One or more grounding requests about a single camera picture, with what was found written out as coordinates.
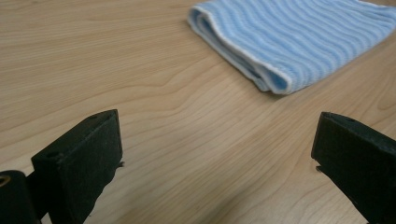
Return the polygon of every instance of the towel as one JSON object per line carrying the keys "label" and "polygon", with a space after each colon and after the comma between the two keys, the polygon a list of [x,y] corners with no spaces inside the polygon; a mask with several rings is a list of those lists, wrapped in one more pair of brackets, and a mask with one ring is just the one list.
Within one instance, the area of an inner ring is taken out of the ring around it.
{"label": "towel", "polygon": [[396,27],[396,7],[359,0],[214,0],[188,22],[261,91],[290,94],[336,71]]}

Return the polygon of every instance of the wooden table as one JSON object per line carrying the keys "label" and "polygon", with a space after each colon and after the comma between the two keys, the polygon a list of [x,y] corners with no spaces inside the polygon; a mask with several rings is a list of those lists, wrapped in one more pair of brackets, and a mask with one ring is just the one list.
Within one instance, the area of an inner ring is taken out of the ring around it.
{"label": "wooden table", "polygon": [[190,29],[196,2],[1,0],[0,170],[117,108],[125,167],[86,223],[365,224],[310,152],[321,111],[396,138],[396,34],[277,96]]}

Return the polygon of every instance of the table surface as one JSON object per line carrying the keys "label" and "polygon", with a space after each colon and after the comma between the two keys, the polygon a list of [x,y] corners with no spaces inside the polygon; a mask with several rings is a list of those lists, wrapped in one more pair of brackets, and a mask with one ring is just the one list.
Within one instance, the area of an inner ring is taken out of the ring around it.
{"label": "table surface", "polygon": [[117,108],[125,167],[86,223],[365,224],[310,152],[321,111],[396,138],[396,34],[278,96],[190,29],[195,3],[1,0],[0,170]]}

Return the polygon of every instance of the light blue cloth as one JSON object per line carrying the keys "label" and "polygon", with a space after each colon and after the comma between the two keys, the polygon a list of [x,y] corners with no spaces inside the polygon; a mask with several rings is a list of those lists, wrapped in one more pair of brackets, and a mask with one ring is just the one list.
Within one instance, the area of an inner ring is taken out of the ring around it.
{"label": "light blue cloth", "polygon": [[214,0],[194,6],[189,24],[261,91],[289,94],[391,34],[396,7],[358,0]]}

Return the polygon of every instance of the wood grain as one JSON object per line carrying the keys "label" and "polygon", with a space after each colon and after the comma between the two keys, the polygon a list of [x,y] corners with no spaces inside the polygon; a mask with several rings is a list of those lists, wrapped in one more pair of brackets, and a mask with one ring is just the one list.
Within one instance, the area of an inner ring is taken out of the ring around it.
{"label": "wood grain", "polygon": [[0,170],[117,108],[125,167],[86,223],[365,224],[310,151],[321,111],[396,138],[396,34],[276,96],[191,31],[196,2],[1,0]]}

